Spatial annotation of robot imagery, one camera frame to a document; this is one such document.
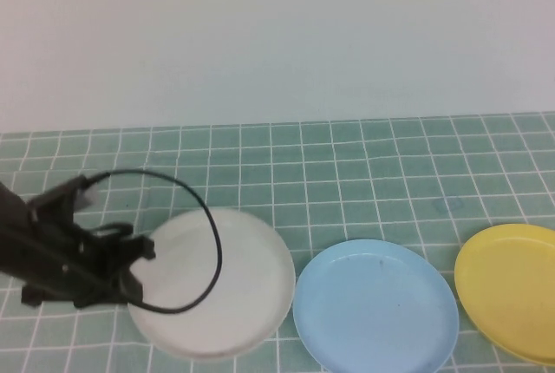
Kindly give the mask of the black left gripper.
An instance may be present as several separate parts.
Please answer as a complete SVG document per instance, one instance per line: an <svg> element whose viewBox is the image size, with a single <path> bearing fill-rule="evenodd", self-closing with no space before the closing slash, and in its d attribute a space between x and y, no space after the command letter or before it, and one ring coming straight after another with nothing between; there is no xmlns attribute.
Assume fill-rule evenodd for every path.
<svg viewBox="0 0 555 373"><path fill-rule="evenodd" d="M144 235L131 238L127 222L84 229L71 220L40 219L27 212L38 261L35 277L22 288L21 303L36 308L47 302L70 302L77 309L98 304L141 304L143 285L130 265L156 258L154 242Z"/></svg>

